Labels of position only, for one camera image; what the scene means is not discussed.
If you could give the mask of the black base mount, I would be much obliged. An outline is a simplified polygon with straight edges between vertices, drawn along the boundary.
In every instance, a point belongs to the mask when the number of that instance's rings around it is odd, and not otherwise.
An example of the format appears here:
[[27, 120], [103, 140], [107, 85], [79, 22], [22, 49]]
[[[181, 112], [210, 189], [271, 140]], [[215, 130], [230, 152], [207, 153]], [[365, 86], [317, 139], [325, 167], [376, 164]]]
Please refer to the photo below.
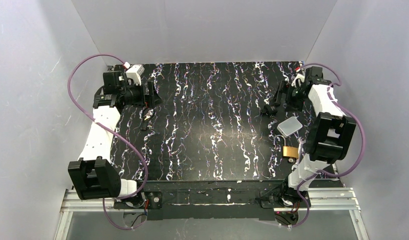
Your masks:
[[160, 191], [146, 191], [135, 196], [115, 200], [113, 208], [117, 210], [146, 209], [155, 210], [162, 207], [163, 193]]
[[300, 194], [301, 197], [296, 189], [287, 185], [280, 185], [260, 191], [256, 199], [264, 209], [286, 208], [294, 211], [299, 207], [306, 207], [306, 203], [311, 206], [308, 192], [300, 191]]

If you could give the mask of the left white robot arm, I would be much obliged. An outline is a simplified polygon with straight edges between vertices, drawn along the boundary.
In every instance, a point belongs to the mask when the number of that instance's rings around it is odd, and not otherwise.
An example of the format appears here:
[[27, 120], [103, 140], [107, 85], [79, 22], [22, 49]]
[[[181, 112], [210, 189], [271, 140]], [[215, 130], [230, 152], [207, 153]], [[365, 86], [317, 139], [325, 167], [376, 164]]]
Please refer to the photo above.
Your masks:
[[82, 200], [124, 198], [138, 192], [135, 180], [120, 178], [111, 164], [113, 132], [125, 106], [148, 110], [142, 119], [142, 128], [153, 117], [155, 105], [162, 102], [151, 81], [148, 93], [141, 83], [142, 65], [127, 70], [110, 68], [103, 73], [103, 86], [94, 94], [91, 124], [85, 146], [78, 160], [71, 161], [68, 173], [78, 197]]

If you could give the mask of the brass padlock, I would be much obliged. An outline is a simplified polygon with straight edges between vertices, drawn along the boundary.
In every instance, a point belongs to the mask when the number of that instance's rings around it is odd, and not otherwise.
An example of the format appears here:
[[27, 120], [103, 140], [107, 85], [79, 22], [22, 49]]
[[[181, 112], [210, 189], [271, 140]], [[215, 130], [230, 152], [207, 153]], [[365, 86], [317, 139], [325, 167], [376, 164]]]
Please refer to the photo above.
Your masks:
[[275, 139], [278, 138], [282, 141], [282, 157], [289, 159], [298, 159], [299, 158], [299, 148], [294, 146], [288, 146], [287, 140], [283, 135], [275, 135]]

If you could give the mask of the black key fob with lanyard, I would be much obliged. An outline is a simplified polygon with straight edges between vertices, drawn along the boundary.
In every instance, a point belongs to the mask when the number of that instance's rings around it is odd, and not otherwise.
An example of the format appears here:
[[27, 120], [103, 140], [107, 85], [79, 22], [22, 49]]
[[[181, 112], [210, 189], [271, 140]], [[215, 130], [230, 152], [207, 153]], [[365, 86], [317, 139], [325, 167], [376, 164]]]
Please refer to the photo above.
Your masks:
[[140, 125], [140, 129], [142, 131], [146, 131], [148, 129], [149, 122], [153, 118], [154, 115], [155, 115], [155, 110], [153, 108], [148, 107], [143, 110], [141, 125]]

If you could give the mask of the white square box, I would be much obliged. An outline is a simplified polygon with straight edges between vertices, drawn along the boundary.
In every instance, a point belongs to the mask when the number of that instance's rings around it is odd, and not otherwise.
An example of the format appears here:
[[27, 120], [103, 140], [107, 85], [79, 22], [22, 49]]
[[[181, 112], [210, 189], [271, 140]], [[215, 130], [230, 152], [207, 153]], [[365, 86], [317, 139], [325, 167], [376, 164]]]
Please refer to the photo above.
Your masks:
[[300, 123], [300, 121], [296, 117], [292, 116], [279, 123], [277, 130], [281, 133], [281, 135], [287, 138], [298, 132], [302, 127], [303, 125]]

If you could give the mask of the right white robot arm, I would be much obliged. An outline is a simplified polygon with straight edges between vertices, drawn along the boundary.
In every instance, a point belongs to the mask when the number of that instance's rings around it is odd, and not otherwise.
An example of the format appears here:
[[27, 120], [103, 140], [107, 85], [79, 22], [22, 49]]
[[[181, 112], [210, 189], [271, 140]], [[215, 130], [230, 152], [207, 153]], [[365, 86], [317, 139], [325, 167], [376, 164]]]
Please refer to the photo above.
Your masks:
[[361, 123], [334, 96], [334, 86], [341, 86], [341, 80], [325, 79], [324, 68], [320, 63], [297, 67], [294, 80], [282, 81], [272, 102], [275, 108], [285, 105], [287, 110], [302, 110], [309, 100], [316, 116], [302, 145], [304, 156], [286, 179], [289, 190], [307, 191], [318, 174], [328, 176], [325, 169], [346, 157], [355, 129], [365, 135]]

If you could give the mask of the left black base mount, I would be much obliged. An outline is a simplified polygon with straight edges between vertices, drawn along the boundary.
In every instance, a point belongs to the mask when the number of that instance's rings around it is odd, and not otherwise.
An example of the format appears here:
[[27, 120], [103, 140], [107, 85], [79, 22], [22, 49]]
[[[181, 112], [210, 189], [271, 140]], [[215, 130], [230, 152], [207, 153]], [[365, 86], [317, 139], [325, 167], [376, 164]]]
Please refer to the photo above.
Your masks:
[[113, 208], [117, 210], [146, 209], [155, 210], [162, 207], [163, 193], [160, 191], [146, 191], [135, 196], [115, 200]]

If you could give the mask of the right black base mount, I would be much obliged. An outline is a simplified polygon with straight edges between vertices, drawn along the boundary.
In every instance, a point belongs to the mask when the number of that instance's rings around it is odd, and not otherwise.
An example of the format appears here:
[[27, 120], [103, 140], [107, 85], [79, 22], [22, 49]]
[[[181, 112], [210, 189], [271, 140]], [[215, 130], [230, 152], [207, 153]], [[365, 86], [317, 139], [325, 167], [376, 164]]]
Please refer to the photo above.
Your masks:
[[280, 185], [260, 191], [256, 199], [264, 209], [286, 208], [294, 211], [299, 207], [306, 207], [306, 203], [311, 206], [308, 192], [300, 191], [300, 194], [301, 197], [296, 189], [287, 185]]

